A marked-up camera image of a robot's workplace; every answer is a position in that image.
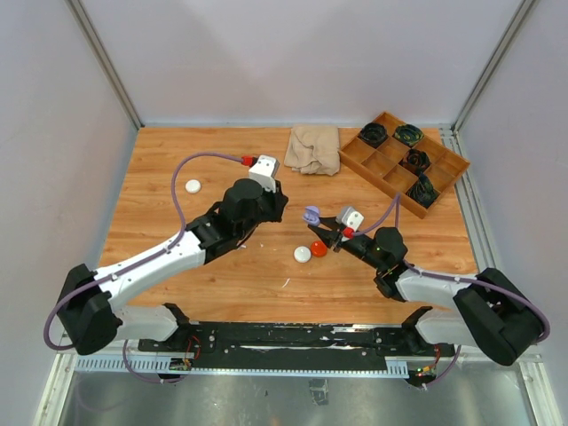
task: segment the red object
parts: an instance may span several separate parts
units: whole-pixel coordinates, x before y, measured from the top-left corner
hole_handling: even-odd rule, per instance
[[[255,157],[252,155],[243,155],[242,157],[242,165],[252,167],[253,163],[255,162]]]
[[[343,229],[343,235],[345,235],[347,238],[353,238],[353,233],[355,231],[353,230],[353,228],[345,228]]]
[[[323,257],[327,254],[327,247],[321,241],[314,241],[310,246],[310,251],[315,257]]]

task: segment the red cap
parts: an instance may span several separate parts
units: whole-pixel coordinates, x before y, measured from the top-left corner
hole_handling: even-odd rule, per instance
[[[323,257],[327,254],[327,247],[322,241],[314,241],[310,246],[310,251],[314,257]]]

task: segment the red connector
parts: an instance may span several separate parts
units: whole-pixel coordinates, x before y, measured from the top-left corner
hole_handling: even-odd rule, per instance
[[[242,157],[242,165],[252,167],[256,164],[258,159],[253,157],[252,155],[243,155]]]
[[[343,235],[346,236],[347,238],[351,239],[353,238],[353,233],[355,232],[355,230],[353,228],[345,228],[343,229]]]

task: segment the white panel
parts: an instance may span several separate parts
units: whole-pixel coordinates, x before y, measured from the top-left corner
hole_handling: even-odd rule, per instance
[[[568,400],[566,16],[563,0],[538,4],[463,130],[503,271],[552,322],[543,348],[559,403]]]
[[[148,123],[450,122],[518,0],[84,0]]]
[[[0,58],[0,422],[27,425],[43,322],[67,270],[97,262],[134,132],[63,1],[0,2]]]

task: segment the white cap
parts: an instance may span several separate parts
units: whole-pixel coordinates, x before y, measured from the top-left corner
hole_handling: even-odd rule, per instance
[[[294,250],[294,259],[300,264],[305,264],[312,258],[312,253],[309,248],[300,246]]]
[[[197,179],[188,180],[185,184],[185,190],[189,193],[198,193],[200,189],[201,184]]]

